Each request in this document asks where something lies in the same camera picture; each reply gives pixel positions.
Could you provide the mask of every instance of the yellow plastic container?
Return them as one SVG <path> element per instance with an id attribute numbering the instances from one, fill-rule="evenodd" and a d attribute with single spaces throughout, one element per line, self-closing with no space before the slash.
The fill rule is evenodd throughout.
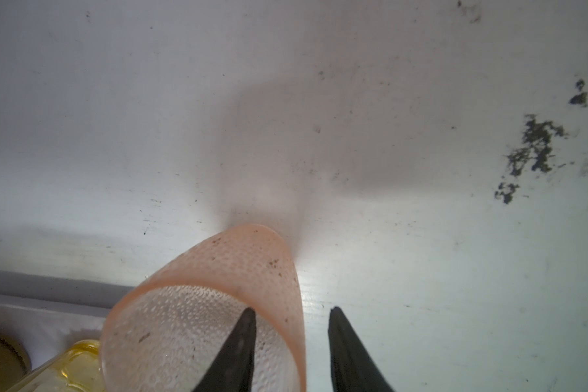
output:
<path id="1" fill-rule="evenodd" d="M 40 366 L 7 392 L 105 392 L 98 341 L 80 341 Z"/>

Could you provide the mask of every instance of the white table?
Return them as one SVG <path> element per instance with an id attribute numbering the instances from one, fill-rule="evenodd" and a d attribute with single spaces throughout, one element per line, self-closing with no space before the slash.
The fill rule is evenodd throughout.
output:
<path id="1" fill-rule="evenodd" d="M 263 223 L 310 391 L 334 305 L 397 390 L 588 390 L 583 92 L 588 0 L 0 1 L 0 272 L 134 286 Z M 525 114 L 568 136 L 515 178 Z"/>

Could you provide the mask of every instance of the yellow bottle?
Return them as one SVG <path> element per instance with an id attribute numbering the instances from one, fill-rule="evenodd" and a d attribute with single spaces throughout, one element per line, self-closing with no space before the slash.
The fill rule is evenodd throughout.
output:
<path id="1" fill-rule="evenodd" d="M 31 371 L 31 360 L 24 348 L 13 338 L 0 334 L 0 392 Z"/>
<path id="2" fill-rule="evenodd" d="M 80 341 L 7 392 L 105 392 L 98 347 L 98 341 Z"/>

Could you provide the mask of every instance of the dirt stain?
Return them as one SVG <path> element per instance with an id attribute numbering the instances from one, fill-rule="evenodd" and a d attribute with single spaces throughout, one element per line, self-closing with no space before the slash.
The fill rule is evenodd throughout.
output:
<path id="1" fill-rule="evenodd" d="M 149 337 L 150 337 L 150 333 L 146 333 L 144 336 L 142 336 L 139 339 L 139 342 L 141 343 L 141 342 L 145 341 L 146 339 L 148 339 Z"/>
<path id="2" fill-rule="evenodd" d="M 549 173 L 553 170 L 549 159 L 554 157 L 552 140 L 554 137 L 566 139 L 568 134 L 564 127 L 555 124 L 551 120 L 539 122 L 535 114 L 525 115 L 525 130 L 523 130 L 521 143 L 522 147 L 512 149 L 507 158 L 508 175 L 518 179 L 531 165 L 531 171 Z M 514 194 L 520 186 L 517 181 L 502 181 L 494 197 L 502 200 L 504 204 L 510 204 Z"/>
<path id="3" fill-rule="evenodd" d="M 580 177 L 587 177 L 588 178 L 588 159 L 581 164 L 580 168 Z"/>
<path id="4" fill-rule="evenodd" d="M 460 9 L 462 16 L 469 18 L 469 23 L 479 23 L 482 19 L 482 6 L 479 3 L 468 6 L 458 1 L 457 8 Z"/>
<path id="5" fill-rule="evenodd" d="M 569 100 L 569 104 L 588 107 L 588 92 L 584 91 L 585 86 L 586 82 L 583 79 L 579 79 L 575 83 L 575 88 L 577 89 L 578 94 L 575 94 L 575 96 Z"/>
<path id="6" fill-rule="evenodd" d="M 556 392 L 557 377 L 547 386 L 547 392 Z"/>

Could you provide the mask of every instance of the dirt speck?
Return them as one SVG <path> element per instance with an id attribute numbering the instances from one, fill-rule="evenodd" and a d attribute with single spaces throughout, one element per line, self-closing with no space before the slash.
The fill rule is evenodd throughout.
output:
<path id="1" fill-rule="evenodd" d="M 148 339 L 148 338 L 149 338 L 149 336 L 150 336 L 150 333 L 146 333 L 144 336 L 142 336 L 142 337 L 139 339 L 139 342 L 141 343 L 141 342 L 145 341 L 146 339 Z"/>
<path id="2" fill-rule="evenodd" d="M 555 124 L 551 120 L 538 122 L 536 115 L 525 115 L 525 130 L 522 133 L 522 147 L 512 149 L 507 158 L 508 175 L 514 178 L 520 177 L 525 168 L 531 164 L 532 171 L 548 173 L 554 168 L 550 164 L 550 159 L 554 157 L 552 139 L 554 137 L 568 138 L 565 129 Z M 565 164 L 558 165 L 557 168 L 563 168 Z M 494 193 L 495 199 L 503 200 L 505 204 L 512 201 L 513 195 L 519 188 L 517 181 L 505 181 L 506 176 L 502 177 L 503 182 L 498 185 L 498 190 Z"/>
<path id="3" fill-rule="evenodd" d="M 469 18 L 469 23 L 479 23 L 482 19 L 482 6 L 479 3 L 467 6 L 464 5 L 461 1 L 458 1 L 457 8 L 460 9 L 462 16 Z"/>
<path id="4" fill-rule="evenodd" d="M 577 89 L 578 94 L 569 100 L 569 104 L 588 107 L 588 92 L 584 91 L 585 86 L 586 82 L 583 79 L 579 79 L 577 82 L 575 82 L 575 89 Z"/>
<path id="5" fill-rule="evenodd" d="M 501 183 L 498 185 L 498 190 L 494 192 L 494 199 L 503 200 L 503 203 L 510 204 L 518 188 L 520 188 L 518 184 Z"/>
<path id="6" fill-rule="evenodd" d="M 580 177 L 588 178 L 588 159 L 581 164 Z"/>

